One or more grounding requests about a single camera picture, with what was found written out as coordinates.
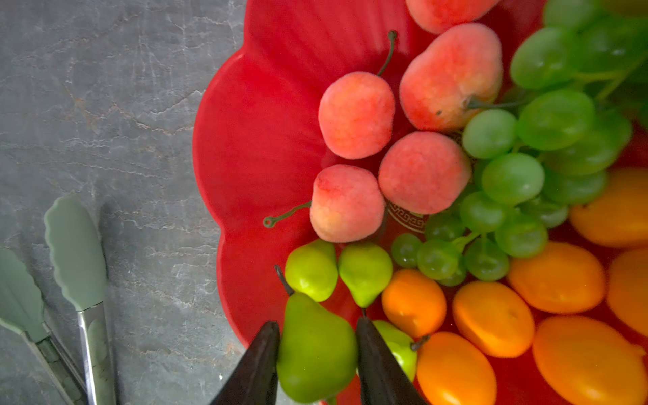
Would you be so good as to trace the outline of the peach top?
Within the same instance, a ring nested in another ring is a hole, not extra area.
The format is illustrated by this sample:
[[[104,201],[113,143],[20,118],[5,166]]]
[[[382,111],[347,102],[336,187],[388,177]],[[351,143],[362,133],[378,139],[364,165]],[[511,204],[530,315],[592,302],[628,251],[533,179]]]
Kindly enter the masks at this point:
[[[322,96],[318,122],[327,148],[347,160],[383,150],[393,136],[396,98],[383,79],[393,58],[398,32],[391,30],[386,61],[378,73],[356,71],[332,83]]]

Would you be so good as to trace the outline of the red flower-shaped bowl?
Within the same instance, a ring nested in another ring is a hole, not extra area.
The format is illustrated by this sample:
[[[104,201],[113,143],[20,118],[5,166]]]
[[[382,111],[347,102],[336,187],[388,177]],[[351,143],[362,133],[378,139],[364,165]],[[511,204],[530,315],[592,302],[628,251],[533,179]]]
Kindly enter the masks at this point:
[[[542,27],[547,2],[500,1],[480,19],[501,39],[504,65],[509,65],[519,45]],[[398,32],[398,38],[382,77],[396,98],[393,136],[377,154],[347,160],[324,142],[318,122],[320,101],[327,88],[346,74],[378,73],[389,53],[387,35],[391,30]],[[321,239],[312,228],[309,209],[298,210],[270,229],[263,226],[263,220],[310,202],[315,178],[330,166],[357,166],[371,172],[378,181],[379,168],[388,150],[413,131],[399,99],[403,74],[434,38],[416,24],[405,1],[248,3],[243,46],[210,83],[199,107],[193,136],[197,184],[223,231],[217,259],[219,293],[226,317],[247,349],[267,321],[278,322],[281,341],[289,295],[274,267],[280,266],[285,276],[290,253]],[[609,173],[617,168],[647,170],[647,118],[633,119],[631,124],[631,140],[609,167]],[[400,269],[418,270],[398,266],[392,258],[391,245],[403,233],[422,236],[428,219],[399,209],[383,197],[386,209],[378,231],[360,241],[332,243],[336,248],[337,270],[342,250],[349,244],[365,241],[377,244],[390,255],[393,275]],[[570,209],[561,225],[548,230],[548,242],[569,243],[590,251],[602,263],[607,293],[601,304],[577,314],[542,312],[526,303],[533,315],[535,335],[547,318],[588,317],[612,327],[636,346],[647,370],[647,336],[624,324],[607,304],[612,261],[626,251],[647,249],[647,245],[620,249],[592,243],[570,223]],[[452,315],[455,294],[473,281],[502,283],[513,290],[506,276],[484,281],[468,274],[459,285],[438,283],[447,299],[447,315],[431,336],[451,332],[466,339]],[[390,322],[382,307],[381,294],[368,308],[360,308],[339,275],[331,297],[317,303],[348,321],[355,332],[361,317],[372,322]],[[572,404],[543,379],[533,358],[533,344],[512,359],[482,354],[496,377],[494,404]],[[354,379],[337,395],[336,404],[362,404],[358,367]]]

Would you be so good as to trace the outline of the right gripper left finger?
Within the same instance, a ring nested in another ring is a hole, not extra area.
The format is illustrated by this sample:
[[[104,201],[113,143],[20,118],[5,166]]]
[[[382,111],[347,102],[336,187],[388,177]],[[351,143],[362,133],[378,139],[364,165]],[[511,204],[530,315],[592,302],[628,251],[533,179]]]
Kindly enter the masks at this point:
[[[275,405],[278,391],[276,362],[279,343],[278,322],[265,322],[211,404]]]

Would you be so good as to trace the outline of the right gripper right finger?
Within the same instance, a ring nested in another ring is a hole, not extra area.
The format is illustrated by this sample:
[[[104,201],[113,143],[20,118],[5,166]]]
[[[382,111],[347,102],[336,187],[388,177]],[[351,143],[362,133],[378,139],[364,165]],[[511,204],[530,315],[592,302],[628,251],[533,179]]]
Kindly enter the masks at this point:
[[[361,317],[356,326],[359,344],[358,372],[361,403],[425,405],[371,319]]]

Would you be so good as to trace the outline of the green lime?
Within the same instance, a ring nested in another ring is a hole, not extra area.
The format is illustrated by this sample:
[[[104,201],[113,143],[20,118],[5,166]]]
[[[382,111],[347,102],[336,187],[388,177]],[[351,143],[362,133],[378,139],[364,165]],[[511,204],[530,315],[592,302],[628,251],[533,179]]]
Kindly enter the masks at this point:
[[[297,403],[336,404],[358,367],[354,329],[309,295],[290,287],[280,266],[274,269],[289,295],[278,348],[280,386]]]

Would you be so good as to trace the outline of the green pear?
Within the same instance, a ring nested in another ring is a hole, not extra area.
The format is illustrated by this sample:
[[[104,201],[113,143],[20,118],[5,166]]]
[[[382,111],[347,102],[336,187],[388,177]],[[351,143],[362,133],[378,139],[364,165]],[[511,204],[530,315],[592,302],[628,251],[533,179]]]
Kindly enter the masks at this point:
[[[390,322],[374,320],[373,324],[408,379],[413,382],[416,374],[418,350],[430,339],[431,334],[426,334],[415,342],[412,337]]]
[[[339,275],[356,305],[368,308],[391,282],[393,261],[375,243],[352,243],[339,256]]]
[[[290,253],[285,264],[288,285],[315,300],[328,300],[339,279],[334,244],[317,239]]]

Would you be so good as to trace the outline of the green grape bunch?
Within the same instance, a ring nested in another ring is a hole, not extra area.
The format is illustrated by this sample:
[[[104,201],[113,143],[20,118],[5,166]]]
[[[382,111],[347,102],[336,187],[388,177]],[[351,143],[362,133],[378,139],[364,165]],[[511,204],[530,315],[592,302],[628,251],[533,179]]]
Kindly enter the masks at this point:
[[[544,251],[570,208],[602,195],[632,120],[646,121],[646,2],[548,1],[542,19],[503,63],[496,99],[469,101],[479,112],[464,128],[411,123],[454,140],[472,176],[448,209],[418,214],[422,236],[393,240],[398,266],[447,286],[503,278],[512,258]]]

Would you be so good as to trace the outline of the orange mandarin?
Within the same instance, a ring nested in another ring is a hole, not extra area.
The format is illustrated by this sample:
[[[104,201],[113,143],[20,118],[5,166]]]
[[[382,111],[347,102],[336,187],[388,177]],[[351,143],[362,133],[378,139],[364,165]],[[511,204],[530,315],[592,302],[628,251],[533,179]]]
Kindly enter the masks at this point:
[[[570,209],[569,221],[588,241],[612,248],[647,245],[647,170],[617,168],[599,199]]]
[[[550,317],[533,342],[543,379],[572,404],[644,404],[647,370],[639,349],[588,317]]]
[[[414,339],[436,332],[447,315],[447,299],[438,283],[414,269],[394,273],[381,303],[388,320]]]
[[[432,335],[421,347],[416,376],[431,404],[494,404],[494,369],[473,344],[451,332]]]
[[[452,301],[459,332],[485,354],[512,359],[532,346],[533,315],[526,302],[497,282],[473,281],[462,286]]]
[[[553,314],[586,312],[602,303],[607,279],[602,263],[586,249],[550,241],[533,258],[515,258],[506,276],[531,307]]]
[[[647,336],[647,249],[626,251],[609,267],[607,304],[614,315]]]

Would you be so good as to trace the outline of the red peach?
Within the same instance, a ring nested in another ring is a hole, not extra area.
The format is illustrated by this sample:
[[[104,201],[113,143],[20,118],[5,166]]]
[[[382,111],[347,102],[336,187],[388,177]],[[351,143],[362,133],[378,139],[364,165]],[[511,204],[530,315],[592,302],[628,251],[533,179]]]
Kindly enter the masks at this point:
[[[486,15],[500,0],[406,0],[413,20],[423,30],[439,35],[450,28]]]

